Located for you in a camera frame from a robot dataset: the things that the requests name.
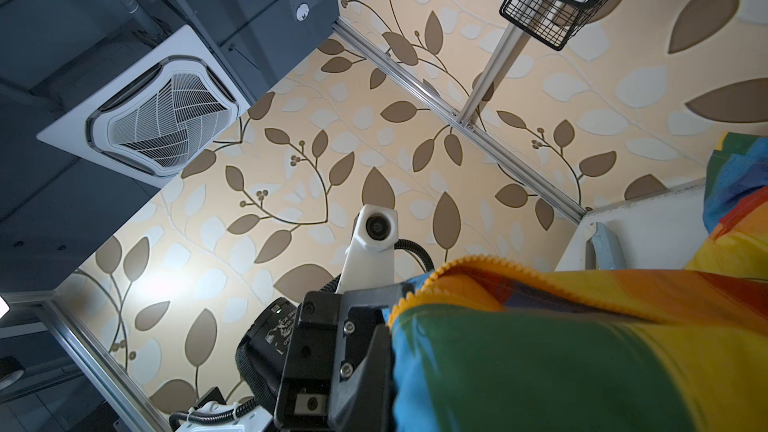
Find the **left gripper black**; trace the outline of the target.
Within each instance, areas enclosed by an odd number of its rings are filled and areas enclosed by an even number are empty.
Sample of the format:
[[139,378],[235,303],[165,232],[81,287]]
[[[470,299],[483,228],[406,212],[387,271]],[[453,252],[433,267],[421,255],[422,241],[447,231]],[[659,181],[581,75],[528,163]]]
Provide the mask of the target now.
[[235,352],[271,431],[393,431],[394,365],[386,320],[409,283],[306,294],[270,304]]

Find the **rainbow striped jacket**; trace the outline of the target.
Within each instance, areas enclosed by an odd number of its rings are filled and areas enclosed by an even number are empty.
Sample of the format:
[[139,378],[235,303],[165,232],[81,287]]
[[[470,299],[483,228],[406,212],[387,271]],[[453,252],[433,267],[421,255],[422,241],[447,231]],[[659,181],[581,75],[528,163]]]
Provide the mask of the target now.
[[444,264],[393,308],[399,431],[763,431],[767,140],[707,166],[708,236],[680,270]]

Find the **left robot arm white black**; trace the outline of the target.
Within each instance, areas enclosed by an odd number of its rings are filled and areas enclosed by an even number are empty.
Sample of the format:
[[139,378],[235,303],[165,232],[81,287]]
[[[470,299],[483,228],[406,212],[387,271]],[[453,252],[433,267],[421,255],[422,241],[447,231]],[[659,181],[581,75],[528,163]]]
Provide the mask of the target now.
[[236,365],[253,396],[212,391],[174,412],[175,431],[392,431],[394,352],[386,320],[413,286],[280,297],[253,322]]

